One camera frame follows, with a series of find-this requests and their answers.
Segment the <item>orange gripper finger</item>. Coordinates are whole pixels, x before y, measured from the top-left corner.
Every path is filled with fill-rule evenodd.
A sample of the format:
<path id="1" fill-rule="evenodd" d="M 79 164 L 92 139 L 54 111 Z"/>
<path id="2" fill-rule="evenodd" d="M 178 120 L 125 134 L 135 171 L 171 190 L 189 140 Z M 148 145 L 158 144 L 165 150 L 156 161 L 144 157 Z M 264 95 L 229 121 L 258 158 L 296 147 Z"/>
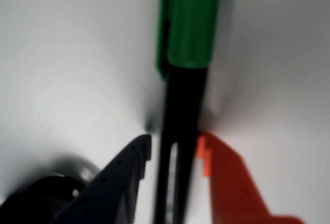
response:
<path id="1" fill-rule="evenodd" d="M 302 223 L 269 212 L 242 157 L 215 135 L 199 133 L 195 156 L 209 178 L 212 223 Z"/>

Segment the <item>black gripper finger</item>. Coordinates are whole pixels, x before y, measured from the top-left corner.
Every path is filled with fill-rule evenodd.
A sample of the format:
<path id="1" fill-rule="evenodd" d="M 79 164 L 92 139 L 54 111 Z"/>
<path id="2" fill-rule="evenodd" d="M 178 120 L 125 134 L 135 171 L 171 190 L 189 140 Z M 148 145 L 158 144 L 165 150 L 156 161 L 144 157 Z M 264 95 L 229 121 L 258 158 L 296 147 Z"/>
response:
<path id="1" fill-rule="evenodd" d="M 52 223 L 134 223 L 139 183 L 151 150 L 149 134 L 136 137 Z"/>

